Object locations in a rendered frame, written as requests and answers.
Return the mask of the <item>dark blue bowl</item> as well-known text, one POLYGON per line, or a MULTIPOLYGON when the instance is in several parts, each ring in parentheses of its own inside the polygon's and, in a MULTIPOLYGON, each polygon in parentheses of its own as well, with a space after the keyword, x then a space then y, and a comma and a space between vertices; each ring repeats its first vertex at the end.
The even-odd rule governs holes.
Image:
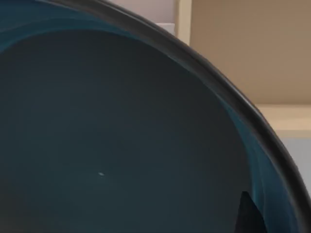
POLYGON ((207 59, 106 0, 0 0, 0 233, 311 233, 261 112, 207 59))

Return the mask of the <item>pale wooden open shelf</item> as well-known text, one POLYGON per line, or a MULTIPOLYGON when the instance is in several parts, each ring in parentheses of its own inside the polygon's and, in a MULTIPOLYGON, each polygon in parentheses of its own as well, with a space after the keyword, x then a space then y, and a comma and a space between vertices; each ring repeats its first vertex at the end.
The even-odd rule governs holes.
POLYGON ((311 137, 311 0, 176 0, 176 36, 281 137, 311 137))

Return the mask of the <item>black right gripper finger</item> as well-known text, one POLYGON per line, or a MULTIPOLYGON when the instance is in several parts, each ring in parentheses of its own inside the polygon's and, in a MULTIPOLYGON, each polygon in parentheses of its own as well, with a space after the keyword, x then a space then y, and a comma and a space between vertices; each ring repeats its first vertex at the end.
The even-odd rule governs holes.
POLYGON ((266 233, 261 212, 246 191, 241 194, 234 233, 266 233))

